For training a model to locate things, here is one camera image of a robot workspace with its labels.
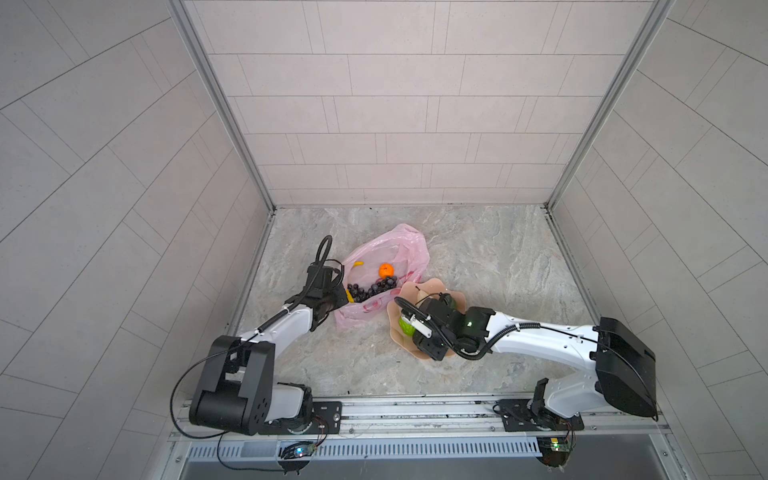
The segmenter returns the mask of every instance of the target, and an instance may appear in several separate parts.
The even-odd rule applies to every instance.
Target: marble floor
[[[325,235],[333,235],[330,256],[343,260],[398,223],[426,237],[431,260],[422,281],[441,279],[463,292],[469,306],[552,323],[591,323],[539,206],[297,208],[277,211],[240,331],[259,326],[301,291]],[[309,385],[315,396],[530,392],[539,379],[570,372],[513,354],[476,362],[457,356],[419,360],[392,341],[382,311],[343,332],[331,315],[278,357],[275,380]]]

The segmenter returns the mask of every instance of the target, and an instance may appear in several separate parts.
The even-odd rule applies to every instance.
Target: black mounting plate
[[[500,407],[499,415],[504,423],[505,432],[540,432],[541,427],[534,423],[534,416],[528,408],[527,399],[503,399],[497,402]],[[584,421],[579,415],[574,415],[569,422],[573,430],[584,430]],[[564,423],[554,426],[556,432],[565,432],[568,427]]]
[[[330,435],[339,433],[341,428],[341,402],[312,402],[312,412],[313,417],[317,415],[326,421]],[[259,427],[259,435],[317,435],[318,433],[320,433],[320,429],[316,420],[312,421],[310,427],[303,432],[291,432],[284,426],[270,425],[269,423],[264,423]]]

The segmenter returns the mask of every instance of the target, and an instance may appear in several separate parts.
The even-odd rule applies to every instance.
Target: metal corner post
[[[167,4],[170,16],[173,18],[181,33],[181,39],[187,46],[187,50],[192,57],[192,61],[194,62],[197,71],[200,73],[200,77],[203,79],[203,83],[211,93],[211,98],[214,101],[216,110],[222,115],[221,120],[224,123],[224,128],[227,129],[227,133],[232,139],[235,149],[237,149],[237,153],[240,154],[240,158],[243,159],[248,173],[251,178],[253,178],[253,181],[256,182],[259,194],[264,199],[270,213],[273,214],[275,211],[275,203],[272,201],[270,192],[267,190],[261,175],[259,175],[256,163],[253,161],[253,156],[250,154],[250,150],[243,138],[243,134],[237,126],[232,109],[227,102],[227,97],[224,95],[221,85],[214,73],[214,69],[208,61],[208,57],[203,49],[203,44],[197,37],[197,32],[192,25],[189,12],[184,5],[184,0],[167,0]]]
[[[571,178],[573,178],[573,176],[576,174],[576,170],[584,160],[584,157],[587,155],[589,147],[594,142],[594,139],[598,136],[598,133],[600,133],[600,129],[603,127],[603,124],[608,118],[608,115],[616,105],[616,102],[621,96],[621,92],[624,91],[624,88],[627,86],[629,79],[632,77],[632,74],[637,69],[640,61],[643,59],[645,51],[654,40],[654,37],[659,31],[659,28],[661,28],[661,24],[664,23],[664,19],[667,17],[667,12],[669,11],[674,1],[675,0],[656,0],[650,7],[650,10],[645,16],[640,29],[634,36],[632,44],[627,50],[627,54],[621,61],[621,65],[619,65],[619,69],[616,72],[616,75],[614,75],[614,78],[611,80],[611,84],[608,85],[608,89],[601,99],[597,110],[595,110],[594,114],[592,115],[592,119],[590,119],[587,130],[584,131],[584,135],[581,136],[581,139],[579,140],[579,143],[576,146],[571,159],[565,166],[565,170],[563,171],[558,184],[555,185],[549,200],[545,202],[545,206],[550,212],[553,211],[555,206],[557,206],[558,202],[562,198],[566,186],[571,181]]]

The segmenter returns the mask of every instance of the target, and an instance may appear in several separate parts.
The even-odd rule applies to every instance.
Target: green fruit
[[[407,336],[413,336],[413,333],[416,331],[416,329],[411,326],[410,323],[407,323],[405,320],[400,317],[400,320],[398,321],[400,324],[400,329],[403,333],[405,333]]]

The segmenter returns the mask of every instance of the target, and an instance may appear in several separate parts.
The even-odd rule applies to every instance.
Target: beige bowl
[[[415,304],[425,296],[428,296],[430,293],[450,293],[451,296],[453,296],[453,299],[456,300],[456,309],[461,313],[466,313],[467,299],[464,297],[464,293],[452,292],[451,290],[446,289],[442,281],[436,278],[427,280],[424,283],[405,282],[402,285],[402,290],[400,290],[399,296],[408,300],[410,303]],[[387,315],[389,315],[389,336],[395,340],[395,343],[408,350],[408,353],[417,359],[432,359],[429,355],[419,350],[419,348],[413,344],[413,339],[411,337],[402,332],[402,329],[399,325],[402,309],[397,306],[397,303],[394,301],[387,303],[386,312]],[[449,349],[445,356],[451,355],[455,355],[455,352]]]

